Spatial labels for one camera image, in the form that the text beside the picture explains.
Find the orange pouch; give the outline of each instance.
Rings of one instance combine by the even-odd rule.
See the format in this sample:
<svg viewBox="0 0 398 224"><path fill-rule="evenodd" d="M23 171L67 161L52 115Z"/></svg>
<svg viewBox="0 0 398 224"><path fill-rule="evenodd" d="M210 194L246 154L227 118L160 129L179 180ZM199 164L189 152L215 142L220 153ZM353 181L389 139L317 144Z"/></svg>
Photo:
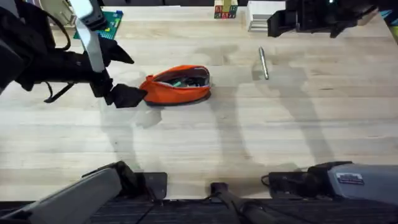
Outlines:
<svg viewBox="0 0 398 224"><path fill-rule="evenodd" d="M174 86L171 80L201 80L200 86ZM178 106L206 100L210 97L210 73L199 65L180 65L158 75L149 75L139 87L148 94L149 106Z"/></svg>

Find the white box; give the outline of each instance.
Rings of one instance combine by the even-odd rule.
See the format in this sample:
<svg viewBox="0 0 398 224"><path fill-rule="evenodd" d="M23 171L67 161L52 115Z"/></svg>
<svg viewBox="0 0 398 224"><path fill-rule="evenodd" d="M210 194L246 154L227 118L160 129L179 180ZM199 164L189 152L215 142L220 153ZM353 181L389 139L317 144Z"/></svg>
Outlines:
<svg viewBox="0 0 398 224"><path fill-rule="evenodd" d="M249 1L246 8L246 29L249 32L267 32L267 20L276 11L285 8L284 1Z"/></svg>

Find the label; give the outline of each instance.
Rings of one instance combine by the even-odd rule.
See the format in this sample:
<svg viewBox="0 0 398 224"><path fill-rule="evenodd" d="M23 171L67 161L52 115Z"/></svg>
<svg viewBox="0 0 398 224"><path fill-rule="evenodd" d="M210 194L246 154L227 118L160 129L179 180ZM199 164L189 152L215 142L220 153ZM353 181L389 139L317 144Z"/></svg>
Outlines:
<svg viewBox="0 0 398 224"><path fill-rule="evenodd" d="M341 184L357 184L364 185L364 181L361 174L354 173L336 173L336 177Z"/></svg>

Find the silver pen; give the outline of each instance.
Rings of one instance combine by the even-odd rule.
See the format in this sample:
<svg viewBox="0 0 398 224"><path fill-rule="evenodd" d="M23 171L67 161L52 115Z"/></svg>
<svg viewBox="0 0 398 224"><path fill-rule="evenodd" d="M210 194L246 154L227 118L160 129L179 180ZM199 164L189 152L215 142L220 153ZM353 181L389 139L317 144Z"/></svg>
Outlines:
<svg viewBox="0 0 398 224"><path fill-rule="evenodd" d="M262 70L264 71L264 76L267 80L267 79L269 79L268 69L267 69L267 64L266 64L266 56L264 53L264 49L262 47L259 48L259 53L260 53L260 58L261 58L261 63L262 63Z"/></svg>

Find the wooden table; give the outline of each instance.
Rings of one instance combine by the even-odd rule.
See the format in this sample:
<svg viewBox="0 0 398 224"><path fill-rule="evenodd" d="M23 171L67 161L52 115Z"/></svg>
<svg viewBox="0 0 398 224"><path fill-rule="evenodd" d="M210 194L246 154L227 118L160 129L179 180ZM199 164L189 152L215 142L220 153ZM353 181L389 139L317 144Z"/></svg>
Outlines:
<svg viewBox="0 0 398 224"><path fill-rule="evenodd" d="M48 105L44 84L28 93L13 83L0 97L0 200L38 199L121 159L134 170L167 172L168 198L204 197L215 181L266 197L260 176L271 171L338 160L397 164L398 48L379 16L336 39L274 39L246 32L242 7L228 20L212 19L212 7L105 10L117 9L124 18L116 40L136 63L113 62L115 82L138 86L176 65L204 65L212 97L116 110L88 85ZM72 45L81 51L78 40Z"/></svg>

